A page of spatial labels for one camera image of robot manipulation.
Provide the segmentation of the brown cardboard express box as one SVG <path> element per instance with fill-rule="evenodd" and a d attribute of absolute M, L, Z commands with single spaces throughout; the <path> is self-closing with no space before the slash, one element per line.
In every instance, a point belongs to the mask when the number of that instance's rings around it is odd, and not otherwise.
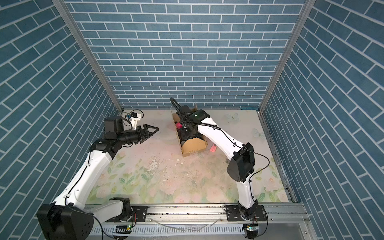
<path fill-rule="evenodd" d="M 171 100 L 171 104 L 176 109 L 176 113 L 173 114 L 173 120 L 175 123 L 175 129 L 177 132 L 178 140 L 180 143 L 182 156 L 187 157 L 194 153 L 204 151 L 208 146 L 205 136 L 199 132 L 201 134 L 201 139 L 195 138 L 195 139 L 187 140 L 185 142 L 181 142 L 179 139 L 179 130 L 177 130 L 176 128 L 176 122 L 179 122 L 183 126 L 198 125 L 202 122 L 202 120 L 204 120 L 205 118 L 208 118 L 209 115 L 203 110 L 198 110 L 197 106 L 195 106 L 195 108 L 193 109 L 190 108 L 193 111 L 193 113 L 188 118 L 181 120 L 177 112 L 178 108 L 181 107 L 181 105 L 173 98 L 170 98 L 170 100 Z"/>

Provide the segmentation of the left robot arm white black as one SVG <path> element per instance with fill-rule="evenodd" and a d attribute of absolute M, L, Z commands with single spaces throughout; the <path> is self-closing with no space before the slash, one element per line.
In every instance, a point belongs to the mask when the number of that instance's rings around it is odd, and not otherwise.
<path fill-rule="evenodd" d="M 156 132 L 158 127 L 138 125 L 140 118 L 129 120 L 130 129 L 124 129 L 126 119 L 120 116 L 104 120 L 104 133 L 90 147 L 87 159 L 68 186 L 51 204 L 43 204 L 37 218 L 47 240 L 85 240 L 94 224 L 117 219 L 122 223 L 136 222 L 136 214 L 128 198 L 111 198 L 99 207 L 86 210 L 86 201 L 93 186 L 119 150 L 123 147 L 142 144 Z"/>

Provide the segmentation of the pink utility knife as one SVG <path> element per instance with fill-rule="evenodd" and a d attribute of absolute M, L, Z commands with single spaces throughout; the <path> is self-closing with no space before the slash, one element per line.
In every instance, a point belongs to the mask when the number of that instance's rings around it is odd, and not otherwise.
<path fill-rule="evenodd" d="M 217 150 L 217 145 L 213 144 L 210 148 L 210 151 L 214 153 L 216 150 Z"/>

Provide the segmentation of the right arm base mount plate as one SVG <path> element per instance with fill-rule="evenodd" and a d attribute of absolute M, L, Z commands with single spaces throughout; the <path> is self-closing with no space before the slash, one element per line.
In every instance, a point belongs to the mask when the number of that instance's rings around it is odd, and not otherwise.
<path fill-rule="evenodd" d="M 224 205 L 223 207 L 228 222 L 240 221 L 266 221 L 267 213 L 263 205 L 254 204 L 251 208 L 246 209 L 240 204 Z"/>

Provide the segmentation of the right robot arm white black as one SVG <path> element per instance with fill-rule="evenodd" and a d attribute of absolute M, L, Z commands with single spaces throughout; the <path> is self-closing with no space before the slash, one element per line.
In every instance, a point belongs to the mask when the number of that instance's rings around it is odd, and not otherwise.
<path fill-rule="evenodd" d="M 237 183 L 238 203 L 246 210 L 253 207 L 250 177 L 254 171 L 255 156 L 250 143 L 243 144 L 228 135 L 203 110 L 191 114 L 180 114 L 180 124 L 189 132 L 198 132 L 211 140 L 230 161 L 227 166 L 228 175 Z"/>

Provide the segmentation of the pink blue plush toy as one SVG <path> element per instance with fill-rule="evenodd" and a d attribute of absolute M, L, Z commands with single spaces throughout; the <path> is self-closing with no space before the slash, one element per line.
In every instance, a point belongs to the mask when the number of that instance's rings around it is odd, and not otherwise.
<path fill-rule="evenodd" d="M 179 122 L 176 122 L 176 128 L 177 130 L 181 129 L 183 127 L 182 124 L 180 124 Z"/>

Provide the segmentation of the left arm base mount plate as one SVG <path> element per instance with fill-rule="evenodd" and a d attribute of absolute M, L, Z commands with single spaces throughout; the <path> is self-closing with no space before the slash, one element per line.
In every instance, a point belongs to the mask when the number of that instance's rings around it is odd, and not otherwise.
<path fill-rule="evenodd" d="M 122 213 L 118 216 L 119 221 L 122 223 L 143 223 L 146 220 L 148 209 L 148 206 L 124 207 Z"/>

